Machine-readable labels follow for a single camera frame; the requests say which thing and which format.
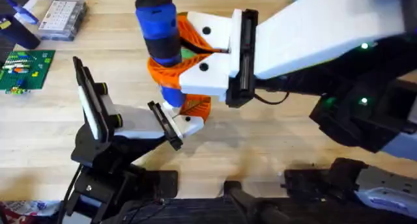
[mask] screw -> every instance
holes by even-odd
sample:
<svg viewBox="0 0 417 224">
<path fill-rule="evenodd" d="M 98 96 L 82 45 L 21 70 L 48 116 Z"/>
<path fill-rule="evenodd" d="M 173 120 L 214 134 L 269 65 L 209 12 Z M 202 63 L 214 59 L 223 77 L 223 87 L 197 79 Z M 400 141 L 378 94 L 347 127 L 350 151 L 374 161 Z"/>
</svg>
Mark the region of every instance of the screw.
<svg viewBox="0 0 417 224">
<path fill-rule="evenodd" d="M 204 27 L 203 28 L 203 34 L 205 34 L 205 35 L 209 35 L 211 33 L 211 29 L 210 29 L 210 27 Z"/>
<path fill-rule="evenodd" d="M 206 72 L 209 69 L 209 65 L 206 63 L 201 63 L 200 64 L 200 70 L 203 72 Z"/>
</svg>

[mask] black cable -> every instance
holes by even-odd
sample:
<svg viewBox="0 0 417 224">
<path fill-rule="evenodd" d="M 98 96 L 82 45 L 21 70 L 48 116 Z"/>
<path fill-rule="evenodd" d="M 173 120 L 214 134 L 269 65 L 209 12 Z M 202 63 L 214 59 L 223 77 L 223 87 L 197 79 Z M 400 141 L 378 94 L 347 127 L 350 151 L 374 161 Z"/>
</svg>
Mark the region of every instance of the black cable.
<svg viewBox="0 0 417 224">
<path fill-rule="evenodd" d="M 144 222 L 144 221 L 146 221 L 146 220 L 148 220 L 148 219 L 150 219 L 150 218 L 152 218 L 152 217 L 156 216 L 156 215 L 157 215 L 157 214 L 159 214 L 162 210 L 164 210 L 164 209 L 165 209 L 168 205 L 169 205 L 169 204 L 163 204 L 163 205 L 162 205 L 162 207 L 161 207 L 161 208 L 159 208 L 157 211 L 155 211 L 153 214 L 151 214 L 151 215 L 149 215 L 149 216 L 147 216 L 147 217 L 144 217 L 144 218 L 140 219 L 140 220 L 139 220 L 139 221 L 137 221 L 137 223 L 135 223 L 135 224 L 142 223 L 142 222 Z"/>
<path fill-rule="evenodd" d="M 74 187 L 74 184 L 76 183 L 76 180 L 78 178 L 79 172 L 81 172 L 81 169 L 83 168 L 83 166 L 81 164 L 78 165 L 77 171 L 74 174 L 74 176 L 72 177 L 71 183 L 68 186 L 68 189 L 66 190 L 65 196 L 64 196 L 64 200 L 62 201 L 60 207 L 59 207 L 59 212 L 58 212 L 58 220 L 57 223 L 58 224 L 62 224 L 63 219 L 64 219 L 64 207 L 66 206 L 66 203 L 68 202 L 68 198 L 70 196 L 71 190 Z"/>
<path fill-rule="evenodd" d="M 287 92 L 284 96 L 284 98 L 281 101 L 278 102 L 269 102 L 268 100 L 264 100 L 262 97 L 260 97 L 257 94 L 253 94 L 253 97 L 259 101 L 261 101 L 264 104 L 269 104 L 269 105 L 278 105 L 278 104 L 282 104 L 282 102 L 284 102 L 289 96 L 289 92 Z"/>
<path fill-rule="evenodd" d="M 143 205 L 144 202 L 141 203 L 141 205 L 139 206 L 139 208 L 136 208 L 135 213 L 132 215 L 132 217 L 130 218 L 129 222 L 127 224 L 131 224 L 133 219 L 135 219 L 136 214 L 139 212 L 139 210 L 141 210 L 141 208 L 144 207 Z"/>
</svg>

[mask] blue pen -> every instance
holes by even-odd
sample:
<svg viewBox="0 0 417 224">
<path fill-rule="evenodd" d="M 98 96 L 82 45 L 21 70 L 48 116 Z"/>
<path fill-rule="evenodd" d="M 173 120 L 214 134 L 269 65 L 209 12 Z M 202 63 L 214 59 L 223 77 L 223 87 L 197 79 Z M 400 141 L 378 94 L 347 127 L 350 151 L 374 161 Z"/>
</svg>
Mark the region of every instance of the blue pen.
<svg viewBox="0 0 417 224">
<path fill-rule="evenodd" d="M 13 9 L 27 22 L 33 25 L 38 23 L 38 18 L 31 14 L 28 10 L 17 4 L 17 2 L 13 0 L 5 0 L 7 3 L 13 7 Z"/>
</svg>

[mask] electronic component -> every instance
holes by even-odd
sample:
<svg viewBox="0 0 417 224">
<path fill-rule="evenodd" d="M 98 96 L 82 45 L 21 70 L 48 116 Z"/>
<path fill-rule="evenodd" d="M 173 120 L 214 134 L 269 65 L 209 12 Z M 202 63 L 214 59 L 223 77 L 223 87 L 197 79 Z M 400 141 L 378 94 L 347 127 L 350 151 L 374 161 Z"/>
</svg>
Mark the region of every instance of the electronic component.
<svg viewBox="0 0 417 224">
<path fill-rule="evenodd" d="M 38 34 L 43 40 L 73 41 L 86 13 L 85 0 L 51 0 Z"/>
<path fill-rule="evenodd" d="M 41 89 L 54 54 L 55 51 L 42 50 L 10 52 L 1 69 L 0 90 L 11 90 L 18 79 L 25 81 L 27 90 Z"/>
</svg>

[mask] green led light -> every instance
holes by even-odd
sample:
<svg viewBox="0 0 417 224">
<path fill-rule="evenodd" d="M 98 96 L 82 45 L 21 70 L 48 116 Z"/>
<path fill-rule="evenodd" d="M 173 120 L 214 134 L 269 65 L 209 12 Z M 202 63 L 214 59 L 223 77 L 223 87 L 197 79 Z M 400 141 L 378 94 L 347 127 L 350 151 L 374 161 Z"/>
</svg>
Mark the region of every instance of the green led light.
<svg viewBox="0 0 417 224">
<path fill-rule="evenodd" d="M 368 48 L 369 48 L 369 44 L 367 44 L 367 43 L 363 43 L 362 45 L 360 45 L 360 47 L 361 47 L 362 49 L 368 49 Z"/>
</svg>

